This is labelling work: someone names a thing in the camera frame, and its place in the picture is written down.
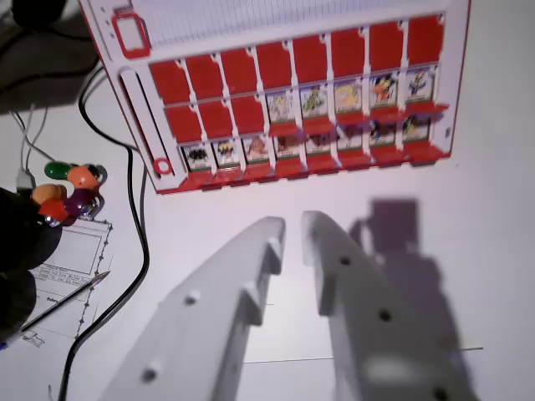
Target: guess who game board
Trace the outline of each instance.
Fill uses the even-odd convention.
[[[158,193],[451,154],[470,0],[80,3]]]

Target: cartoon character picture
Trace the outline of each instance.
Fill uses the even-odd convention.
[[[362,148],[362,129],[355,125],[347,125],[340,128],[343,135],[338,134],[337,147],[338,150],[353,150]]]
[[[391,106],[395,104],[397,95],[397,81],[392,74],[382,75],[370,79],[373,82],[370,85],[370,107]]]
[[[431,100],[435,75],[430,69],[408,71],[406,75],[406,103]]]
[[[244,138],[242,142],[247,163],[254,164],[269,161],[268,147],[262,137]]]
[[[220,140],[211,144],[216,153],[217,166],[234,167],[240,164],[234,143],[232,140]]]
[[[305,145],[307,155],[329,153],[331,151],[329,135],[312,135]]]
[[[299,140],[296,136],[274,138],[277,159],[299,157]]]
[[[208,153],[203,144],[184,146],[182,154],[189,171],[209,170],[211,168]]]
[[[266,101],[269,119],[272,123],[281,123],[295,119],[291,92],[267,94]]]
[[[303,118],[327,114],[327,90],[320,86],[301,89],[301,111]]]
[[[425,71],[418,71],[413,81],[409,83],[410,94],[414,96],[420,91],[420,89],[423,89],[426,84]]]
[[[431,119],[419,120],[416,116],[411,115],[403,123],[403,141],[427,140],[430,126]]]
[[[334,107],[336,113],[348,113],[362,109],[361,88],[352,79],[334,84]]]
[[[232,157],[232,154],[234,153],[234,145],[230,140],[219,142],[217,145],[217,152],[222,157]]]
[[[204,149],[193,149],[187,154],[192,160],[206,160],[208,155]]]
[[[393,145],[395,142],[395,124],[374,123],[369,133],[369,146]]]

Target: white table surface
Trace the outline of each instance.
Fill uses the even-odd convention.
[[[281,375],[297,366],[295,362],[265,362],[308,359],[317,360],[297,368],[296,380],[286,384],[286,395],[288,399],[292,399],[289,394],[299,394],[294,399],[324,399],[325,386],[332,387],[332,366],[324,363],[326,367],[319,371],[318,366],[331,356],[329,330],[315,311],[313,274],[302,262],[301,213],[323,211],[349,229],[369,217],[374,201],[412,199],[419,208],[418,260],[433,261],[441,276],[438,287],[431,288],[432,296],[441,294],[449,305],[461,347],[484,347],[476,363],[468,363],[476,391],[485,400],[531,400],[535,390],[533,16],[535,3],[530,0],[472,2],[449,160],[418,169],[403,165],[178,195],[156,195],[148,185],[145,216],[150,272],[121,312],[80,349],[69,398],[98,399],[158,301],[240,230],[271,215],[287,222],[283,274],[272,279],[267,301],[272,305],[267,307],[264,326],[252,330],[246,357],[252,363],[244,373],[248,390],[242,390],[240,399],[258,399],[247,396],[252,394],[249,390],[261,388],[266,377],[275,378],[275,367],[285,367],[275,369]],[[88,112],[104,131],[132,142],[107,82],[90,98]],[[36,111],[34,129],[42,114]],[[10,116],[0,116],[0,185],[11,190],[18,169],[17,130]],[[114,223],[110,242],[115,256],[113,274],[101,284],[103,310],[133,280],[141,264],[126,196],[126,153],[94,134],[75,104],[48,112],[38,145],[58,160],[102,164],[109,172],[101,189],[106,204],[99,218]],[[37,153],[30,159],[38,183],[50,181],[43,173],[45,161]],[[136,158],[136,193],[141,171]],[[410,258],[407,261],[406,266],[400,264],[401,276],[418,281],[418,274],[425,273],[411,269]],[[263,365],[271,373],[258,376],[252,367]],[[86,379],[89,374],[94,380]],[[303,375],[315,383],[323,379],[324,392],[307,388]],[[301,391],[307,388],[307,395],[292,386]]]

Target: orange jelly bean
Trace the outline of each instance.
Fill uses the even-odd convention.
[[[96,190],[100,184],[85,165],[70,169],[67,180],[73,183],[75,189]]]
[[[42,205],[50,198],[64,198],[64,191],[61,186],[54,184],[43,184],[35,188],[32,192],[32,199],[38,205]]]

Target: white plastic frame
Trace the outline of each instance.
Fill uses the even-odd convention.
[[[128,9],[130,2],[128,0],[80,0],[80,4],[88,21],[89,28],[94,36],[94,41],[100,51],[100,55],[104,66],[110,77],[110,82],[114,88],[117,99],[123,110],[125,118],[130,127],[130,131],[135,138],[136,144],[140,147],[141,155],[148,166],[149,176],[157,191],[172,190],[180,186],[181,182],[186,178],[187,172],[181,168],[181,157],[176,154],[176,140],[171,133],[171,129],[165,120],[163,114],[163,104],[155,90],[154,82],[148,74],[148,66],[150,63],[167,61],[172,59],[181,59],[182,66],[186,64],[183,62],[185,57],[204,54],[215,53],[218,63],[220,63],[220,52],[229,48],[247,48],[251,47],[251,55],[255,60],[255,68],[257,70],[257,78],[260,79],[258,71],[258,62],[256,57],[256,45],[260,43],[271,43],[278,40],[288,40],[288,49],[290,51],[290,58],[292,64],[292,86],[294,93],[298,94],[297,75],[295,74],[295,62],[293,59],[293,41],[292,38],[300,36],[308,36],[313,34],[325,33],[325,42],[330,47],[330,32],[333,30],[362,27],[363,36],[365,38],[365,55],[364,55],[364,82],[363,95],[365,94],[369,76],[369,29],[368,26],[373,23],[381,23],[386,21],[400,20],[403,23],[401,27],[405,32],[404,36],[404,59],[402,60],[401,73],[406,69],[406,40],[407,27],[406,20],[418,16],[429,14],[443,13],[445,17],[445,37],[443,49],[441,53],[440,76],[438,77],[437,86],[440,85],[440,90],[436,91],[435,101],[437,103],[449,104],[450,107],[446,110],[441,119],[437,120],[431,129],[432,144],[440,149],[445,154],[451,151],[451,144],[453,138],[453,127],[456,117],[456,105],[458,99],[459,85],[461,81],[461,66],[464,55],[465,41],[466,41],[466,27],[470,0],[436,0],[425,4],[407,5],[396,8],[380,8],[372,11],[361,13],[348,13],[344,16],[337,16],[336,18],[325,18],[323,21],[310,21],[303,23],[292,24],[291,26],[281,26],[276,28],[259,28],[258,30],[247,31],[242,33],[235,33],[232,35],[225,35],[221,37],[213,37],[190,41],[186,43],[177,43],[165,47],[153,48],[150,51],[150,56],[140,59],[127,59],[122,53],[121,46],[113,28],[110,25],[110,19],[115,14],[115,10]],[[120,74],[121,71],[128,69],[135,72],[140,77],[142,89],[145,91],[145,96],[148,102],[148,108],[153,116],[156,127],[152,130],[141,132],[137,124],[140,116],[136,117],[130,107],[128,95],[123,90]],[[332,63],[328,57],[328,80],[331,79]],[[262,81],[258,80],[257,89],[262,90]],[[363,99],[363,111],[366,113],[367,99]],[[297,107],[298,102],[294,102],[294,107]],[[296,123],[300,125],[300,110],[296,113]],[[268,131],[268,123],[265,120],[265,131]],[[236,125],[233,122],[233,136],[236,136]],[[206,132],[203,130],[202,138],[206,140]],[[160,149],[153,149],[153,144],[161,142],[164,151],[173,166],[174,175],[159,176],[155,173],[150,153],[153,158],[157,159],[161,153]],[[142,149],[145,143],[149,144],[149,149]]]

